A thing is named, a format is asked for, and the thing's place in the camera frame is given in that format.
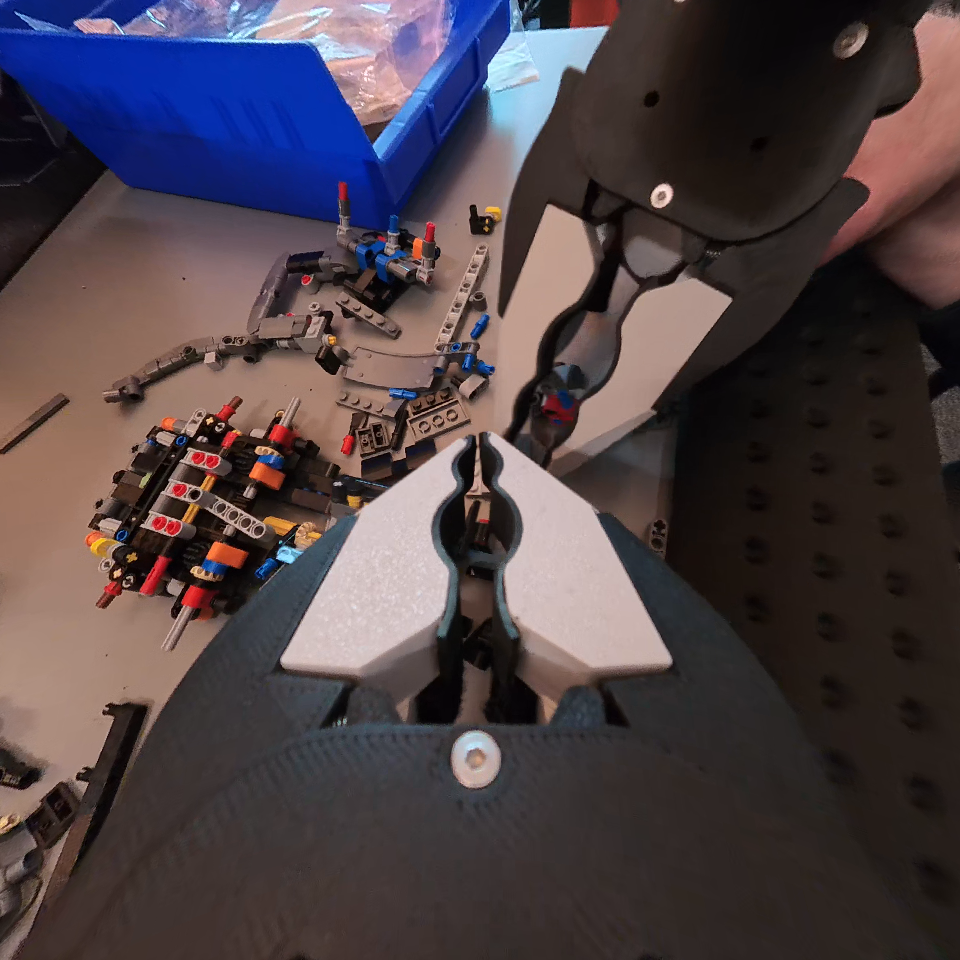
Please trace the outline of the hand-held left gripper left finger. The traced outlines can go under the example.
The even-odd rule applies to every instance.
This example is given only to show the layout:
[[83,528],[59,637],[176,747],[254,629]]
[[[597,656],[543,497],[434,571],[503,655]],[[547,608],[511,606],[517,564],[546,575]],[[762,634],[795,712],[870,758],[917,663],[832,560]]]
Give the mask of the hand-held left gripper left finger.
[[477,441],[452,442],[360,510],[279,660],[294,677],[410,700],[452,724],[464,693],[461,573]]

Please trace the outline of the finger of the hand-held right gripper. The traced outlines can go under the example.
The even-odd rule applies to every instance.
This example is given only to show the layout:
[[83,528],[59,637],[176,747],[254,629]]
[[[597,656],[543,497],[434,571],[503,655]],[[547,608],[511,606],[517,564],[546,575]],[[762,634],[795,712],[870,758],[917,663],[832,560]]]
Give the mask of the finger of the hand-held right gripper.
[[531,408],[538,384],[561,362],[588,314],[610,309],[621,268],[617,223],[593,226],[548,205],[502,306],[493,428],[514,445],[538,445]]
[[619,276],[609,309],[587,314],[560,354],[588,382],[577,424],[554,451],[550,472],[572,473],[653,419],[668,386],[732,302],[686,273],[643,293],[627,274]]

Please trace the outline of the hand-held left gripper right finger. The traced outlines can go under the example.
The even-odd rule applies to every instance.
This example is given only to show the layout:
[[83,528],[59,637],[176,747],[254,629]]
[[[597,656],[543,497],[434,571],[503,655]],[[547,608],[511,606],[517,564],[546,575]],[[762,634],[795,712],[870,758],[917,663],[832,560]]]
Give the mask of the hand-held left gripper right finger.
[[494,576],[486,719],[535,723],[537,700],[661,674],[674,659],[605,516],[497,434],[482,435]]

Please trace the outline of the grey lego engine block assembly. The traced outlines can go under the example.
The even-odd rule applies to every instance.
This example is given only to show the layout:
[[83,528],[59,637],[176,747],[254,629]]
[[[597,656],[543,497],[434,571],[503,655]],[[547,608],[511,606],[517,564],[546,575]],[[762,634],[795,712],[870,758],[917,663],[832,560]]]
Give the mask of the grey lego engine block assembly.
[[342,518],[359,512],[390,489],[390,486],[342,474],[332,483],[329,513]]

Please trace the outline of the small grey red lego piece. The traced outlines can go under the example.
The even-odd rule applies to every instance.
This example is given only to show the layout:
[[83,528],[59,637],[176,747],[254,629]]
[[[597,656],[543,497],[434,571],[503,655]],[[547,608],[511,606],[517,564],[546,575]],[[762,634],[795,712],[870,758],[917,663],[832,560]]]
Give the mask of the small grey red lego piece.
[[580,366],[558,364],[535,387],[531,432],[548,453],[571,437],[589,386],[589,379]]

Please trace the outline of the long light grey lego beam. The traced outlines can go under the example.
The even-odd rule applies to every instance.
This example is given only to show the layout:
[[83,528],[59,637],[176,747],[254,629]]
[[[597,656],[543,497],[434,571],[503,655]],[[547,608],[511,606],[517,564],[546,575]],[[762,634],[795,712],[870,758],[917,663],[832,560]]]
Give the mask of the long light grey lego beam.
[[463,321],[472,308],[472,297],[482,291],[482,284],[486,276],[490,260],[490,246],[487,242],[476,246],[464,272],[460,285],[447,314],[438,330],[434,353],[441,354],[447,347],[458,339]]

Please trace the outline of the grey lego connector blue pins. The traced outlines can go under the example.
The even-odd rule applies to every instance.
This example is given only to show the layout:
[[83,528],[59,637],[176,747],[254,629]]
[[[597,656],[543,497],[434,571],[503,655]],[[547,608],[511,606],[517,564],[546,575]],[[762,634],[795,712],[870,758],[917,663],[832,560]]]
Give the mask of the grey lego connector blue pins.
[[466,376],[490,377],[495,373],[496,367],[480,359],[480,349],[480,342],[475,340],[439,343],[434,355],[434,376],[445,376],[453,365],[458,366]]

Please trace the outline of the black lego connectors red pins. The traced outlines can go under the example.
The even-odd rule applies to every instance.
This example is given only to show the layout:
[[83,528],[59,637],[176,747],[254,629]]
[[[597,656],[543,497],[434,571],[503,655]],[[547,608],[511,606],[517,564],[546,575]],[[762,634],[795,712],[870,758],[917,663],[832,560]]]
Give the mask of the black lego connectors red pins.
[[467,521],[459,551],[466,576],[486,582],[494,581],[503,550],[486,519]]

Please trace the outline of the blue lego suspension assembly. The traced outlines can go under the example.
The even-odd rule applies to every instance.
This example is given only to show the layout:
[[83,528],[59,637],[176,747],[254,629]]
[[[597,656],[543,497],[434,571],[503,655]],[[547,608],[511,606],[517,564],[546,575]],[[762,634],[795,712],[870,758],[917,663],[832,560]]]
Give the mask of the blue lego suspension assembly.
[[350,188],[338,183],[338,246],[354,256],[357,270],[344,284],[351,297],[366,309],[385,314],[413,287],[433,286],[437,261],[437,226],[426,222],[422,236],[401,227],[393,214],[385,232],[353,228]]

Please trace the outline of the dark grey curved lego panel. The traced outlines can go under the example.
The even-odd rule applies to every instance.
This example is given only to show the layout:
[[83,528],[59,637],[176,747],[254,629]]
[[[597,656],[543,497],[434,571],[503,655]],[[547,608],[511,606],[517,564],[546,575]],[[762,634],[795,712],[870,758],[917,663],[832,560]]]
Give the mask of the dark grey curved lego panel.
[[450,367],[446,353],[393,354],[358,346],[342,368],[342,380],[373,389],[428,392]]

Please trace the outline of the dark grey studded lego plate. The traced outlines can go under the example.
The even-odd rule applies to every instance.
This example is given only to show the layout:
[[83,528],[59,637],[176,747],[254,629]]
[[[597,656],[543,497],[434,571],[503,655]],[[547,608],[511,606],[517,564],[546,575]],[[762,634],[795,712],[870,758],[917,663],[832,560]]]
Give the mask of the dark grey studded lego plate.
[[408,400],[405,413],[409,444],[435,439],[472,423],[459,394],[449,390]]
[[393,319],[367,306],[348,292],[336,294],[334,303],[344,318],[353,319],[391,340],[397,340],[402,336],[402,328]]

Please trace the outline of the multicoloured lego chassis assembly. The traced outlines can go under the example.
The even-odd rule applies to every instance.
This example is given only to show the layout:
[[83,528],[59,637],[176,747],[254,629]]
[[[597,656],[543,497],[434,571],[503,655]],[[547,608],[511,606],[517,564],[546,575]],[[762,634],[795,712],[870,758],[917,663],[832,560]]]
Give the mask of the multicoloured lego chassis assembly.
[[165,652],[193,623],[236,613],[335,522],[340,468],[300,431],[302,400],[248,431],[233,423],[242,402],[150,429],[88,524],[106,578],[97,608],[170,598]]

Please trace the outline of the dark grey lego wing plate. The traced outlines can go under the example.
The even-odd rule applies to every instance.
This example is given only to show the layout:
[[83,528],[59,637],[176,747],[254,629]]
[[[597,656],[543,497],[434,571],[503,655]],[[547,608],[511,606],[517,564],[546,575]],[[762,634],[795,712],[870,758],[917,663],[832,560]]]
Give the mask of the dark grey lego wing plate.
[[338,406],[371,417],[395,421],[407,404],[406,397],[393,397],[389,393],[372,395],[354,390],[339,390],[335,398]]

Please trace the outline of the long black lego beam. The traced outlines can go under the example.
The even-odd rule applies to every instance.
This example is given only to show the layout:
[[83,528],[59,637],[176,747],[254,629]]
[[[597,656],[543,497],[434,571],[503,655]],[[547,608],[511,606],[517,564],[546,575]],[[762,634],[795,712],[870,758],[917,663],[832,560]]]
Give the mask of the long black lego beam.
[[96,764],[83,768],[76,776],[86,789],[47,883],[40,912],[54,905],[101,834],[149,712],[149,704],[143,702],[111,702],[103,709],[103,716],[109,717],[112,725]]

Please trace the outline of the dark brown lego bar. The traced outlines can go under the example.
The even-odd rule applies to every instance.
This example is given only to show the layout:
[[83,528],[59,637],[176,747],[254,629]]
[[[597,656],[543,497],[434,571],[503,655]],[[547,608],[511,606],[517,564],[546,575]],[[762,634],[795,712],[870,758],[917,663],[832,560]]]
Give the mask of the dark brown lego bar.
[[69,403],[70,398],[59,393],[42,404],[1,438],[1,455],[7,455],[13,451],[36,430],[64,410]]

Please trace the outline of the grey lego gearbox assembly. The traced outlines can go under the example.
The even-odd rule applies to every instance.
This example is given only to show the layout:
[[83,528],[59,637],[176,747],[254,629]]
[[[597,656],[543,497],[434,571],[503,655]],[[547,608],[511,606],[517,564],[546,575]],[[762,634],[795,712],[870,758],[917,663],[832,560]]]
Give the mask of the grey lego gearbox assembly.
[[79,800],[66,782],[54,786],[25,819],[1,819],[1,939],[4,940],[32,907],[42,890],[47,851],[69,832]]

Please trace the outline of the person's right hand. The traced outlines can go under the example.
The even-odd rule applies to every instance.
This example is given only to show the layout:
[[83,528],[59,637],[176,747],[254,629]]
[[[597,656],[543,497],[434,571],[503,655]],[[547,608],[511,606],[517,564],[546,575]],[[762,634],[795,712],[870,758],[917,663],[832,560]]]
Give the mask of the person's right hand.
[[875,121],[847,175],[870,197],[822,265],[856,246],[901,290],[938,310],[959,300],[959,19],[936,8],[916,28],[921,85]]

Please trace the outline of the small clear plastic bag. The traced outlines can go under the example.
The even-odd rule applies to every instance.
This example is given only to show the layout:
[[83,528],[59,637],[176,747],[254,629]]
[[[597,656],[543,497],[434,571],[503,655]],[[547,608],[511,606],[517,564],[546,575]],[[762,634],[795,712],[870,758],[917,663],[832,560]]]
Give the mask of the small clear plastic bag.
[[490,93],[538,82],[539,69],[525,31],[513,31],[487,67],[486,89]]

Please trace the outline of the black perforated panel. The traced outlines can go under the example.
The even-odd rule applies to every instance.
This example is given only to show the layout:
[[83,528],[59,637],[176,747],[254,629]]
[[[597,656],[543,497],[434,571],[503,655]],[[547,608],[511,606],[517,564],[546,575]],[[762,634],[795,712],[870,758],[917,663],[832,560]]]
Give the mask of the black perforated panel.
[[848,254],[691,390],[667,561],[777,681],[861,843],[958,958],[958,558],[919,312]]

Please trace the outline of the empty clear plastic bags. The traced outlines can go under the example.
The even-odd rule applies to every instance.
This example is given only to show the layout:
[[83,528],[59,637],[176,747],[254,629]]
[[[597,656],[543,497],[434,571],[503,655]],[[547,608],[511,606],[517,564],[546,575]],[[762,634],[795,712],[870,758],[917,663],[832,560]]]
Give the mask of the empty clear plastic bags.
[[137,15],[90,13],[85,34],[307,42],[362,126],[393,120],[449,44],[454,1],[162,1]]

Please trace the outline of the blue plastic bin with label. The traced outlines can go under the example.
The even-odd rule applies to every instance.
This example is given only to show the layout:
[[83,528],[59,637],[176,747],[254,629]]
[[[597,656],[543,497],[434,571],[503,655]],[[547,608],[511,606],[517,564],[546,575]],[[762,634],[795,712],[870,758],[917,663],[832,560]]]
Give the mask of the blue plastic bin with label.
[[151,2],[3,2],[2,69],[126,185],[321,221],[399,214],[482,90],[509,2],[457,2],[446,49],[372,140],[308,42],[124,37]]

